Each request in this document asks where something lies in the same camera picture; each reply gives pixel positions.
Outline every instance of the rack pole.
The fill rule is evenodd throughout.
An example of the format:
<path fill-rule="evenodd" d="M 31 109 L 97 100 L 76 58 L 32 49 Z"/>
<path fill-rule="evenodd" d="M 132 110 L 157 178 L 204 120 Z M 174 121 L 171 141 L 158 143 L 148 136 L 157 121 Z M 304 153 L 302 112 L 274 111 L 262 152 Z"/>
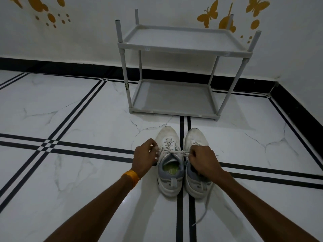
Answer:
<path fill-rule="evenodd" d="M 136 25 L 138 25 L 139 24 L 138 9 L 135 9 L 135 18 L 136 18 Z M 141 50 L 138 51 L 138 59 L 139 59 L 139 74 L 140 74 L 140 79 L 142 79 Z"/>
<path fill-rule="evenodd" d="M 117 28 L 118 42 L 122 43 L 123 39 L 122 39 L 120 20 L 116 20 L 116 28 Z M 127 93 L 127 98 L 128 98 L 129 109 L 131 109 L 132 103 L 131 103 L 131 97 L 130 97 L 130 91 L 129 91 L 129 83 L 128 83 L 128 75 L 127 75 L 127 67 L 126 67 L 126 57 L 124 56 L 124 48 L 119 48 L 119 53 L 120 53 L 120 57 L 121 57 L 122 72 L 123 72 L 124 84 L 126 86 L 126 93 Z"/>
<path fill-rule="evenodd" d="M 209 86 L 211 86 L 211 82 L 212 82 L 212 79 L 213 79 L 214 71 L 216 70 L 216 66 L 218 65 L 219 59 L 220 59 L 220 56 L 217 56 L 216 57 L 216 61 L 215 61 L 214 66 L 213 66 L 213 69 L 212 69 L 211 77 L 209 79 L 209 83 L 208 83 Z"/>
<path fill-rule="evenodd" d="M 229 22 L 228 24 L 226 25 L 226 29 L 229 30 L 230 27 L 231 27 L 231 23 L 232 23 L 232 20 L 233 20 L 233 14 L 230 15 L 230 18 L 229 18 Z"/>
<path fill-rule="evenodd" d="M 249 46 L 249 48 L 248 48 L 248 52 L 253 52 L 253 50 L 254 50 L 254 48 L 255 48 L 255 46 L 256 46 L 256 43 L 257 43 L 257 41 L 258 41 L 258 39 L 259 39 L 260 34 L 261 34 L 261 31 L 256 31 L 255 36 L 254 36 L 254 38 L 252 39 L 252 42 L 251 42 L 251 44 L 250 44 L 250 46 Z M 235 88 L 235 86 L 236 86 L 236 84 L 237 84 L 237 82 L 238 82 L 238 80 L 239 80 L 239 78 L 240 78 L 240 76 L 241 76 L 241 74 L 242 74 L 242 72 L 243 72 L 243 70 L 244 70 L 244 68 L 245 68 L 245 66 L 246 66 L 246 65 L 247 65 L 247 63 L 249 62 L 249 59 L 250 59 L 250 58 L 243 58 L 242 63 L 241 63 L 241 65 L 240 65 L 240 68 L 239 68 L 239 70 L 238 70 L 238 72 L 237 72 L 237 74 L 236 74 L 236 77 L 234 78 L 234 80 L 233 80 L 233 82 L 232 82 L 232 84 L 231 84 L 231 86 L 230 86 L 230 89 L 228 90 L 228 93 L 227 93 L 227 95 L 225 96 L 225 98 L 224 98 L 224 100 L 223 100 L 223 103 L 221 104 L 221 107 L 220 107 L 220 109 L 219 109 L 218 113 L 216 114 L 217 116 L 220 116 L 220 115 L 221 115 L 221 113 L 222 113 L 222 111 L 223 111 L 223 109 L 224 109 L 224 107 L 225 107 L 226 103 L 227 103 L 227 102 L 228 102 L 228 100 L 229 100 L 229 97 L 230 97 L 230 95 L 231 95 L 231 93 L 232 93 L 233 89 Z"/>

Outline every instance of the hand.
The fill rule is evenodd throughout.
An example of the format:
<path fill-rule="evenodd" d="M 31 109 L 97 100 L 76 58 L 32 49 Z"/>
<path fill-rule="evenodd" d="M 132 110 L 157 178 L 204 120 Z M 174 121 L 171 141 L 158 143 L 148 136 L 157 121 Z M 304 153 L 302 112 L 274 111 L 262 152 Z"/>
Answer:
<path fill-rule="evenodd" d="M 209 146 L 192 145 L 188 158 L 200 174 L 214 183 L 218 183 L 222 177 L 226 176 L 227 172 L 222 169 Z"/>
<path fill-rule="evenodd" d="M 149 171 L 155 162 L 158 149 L 157 143 L 152 138 L 135 149 L 131 170 L 137 173 L 140 179 Z"/>

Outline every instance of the floor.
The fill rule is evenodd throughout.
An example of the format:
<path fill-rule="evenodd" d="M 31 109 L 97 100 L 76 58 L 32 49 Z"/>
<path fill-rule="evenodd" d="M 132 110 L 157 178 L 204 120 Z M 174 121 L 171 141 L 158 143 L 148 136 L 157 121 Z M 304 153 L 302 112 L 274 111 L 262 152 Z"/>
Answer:
<path fill-rule="evenodd" d="M 134 93 L 136 82 L 129 85 Z M 215 91 L 217 102 L 225 92 Z M 0 71 L 0 237 L 43 241 L 131 167 L 164 126 L 193 127 L 244 187 L 323 241 L 321 158 L 270 97 L 235 93 L 218 122 L 129 114 L 122 81 Z M 217 186 L 204 200 L 165 198 L 152 169 L 99 241 L 262 241 Z"/>

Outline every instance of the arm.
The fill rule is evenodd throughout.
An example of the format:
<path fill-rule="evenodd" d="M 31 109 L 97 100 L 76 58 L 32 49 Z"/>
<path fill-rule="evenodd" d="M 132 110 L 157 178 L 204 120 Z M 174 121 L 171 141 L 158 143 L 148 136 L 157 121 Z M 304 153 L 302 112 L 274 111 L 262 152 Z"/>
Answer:
<path fill-rule="evenodd" d="M 280 214 L 224 171 L 209 146 L 192 145 L 189 155 L 195 169 L 217 184 L 245 215 L 265 241 L 318 242 L 313 236 Z"/>
<path fill-rule="evenodd" d="M 158 145 L 153 139 L 136 148 L 131 170 L 140 179 L 151 168 L 157 150 Z M 132 188 L 132 178 L 123 175 L 57 228 L 45 242 L 98 241 L 111 217 Z"/>

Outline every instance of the forearm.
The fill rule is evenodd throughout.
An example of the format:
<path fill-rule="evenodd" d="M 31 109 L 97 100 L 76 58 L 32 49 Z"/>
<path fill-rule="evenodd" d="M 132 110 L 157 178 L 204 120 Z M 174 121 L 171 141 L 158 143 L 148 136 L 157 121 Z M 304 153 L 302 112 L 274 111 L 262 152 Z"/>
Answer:
<path fill-rule="evenodd" d="M 122 176 L 111 187 L 70 217 L 45 241 L 98 241 L 111 217 L 131 189 L 131 177 Z"/>
<path fill-rule="evenodd" d="M 280 214 L 252 192 L 241 186 L 228 172 L 217 185 L 239 207 L 265 241 L 317 241 L 313 236 Z"/>

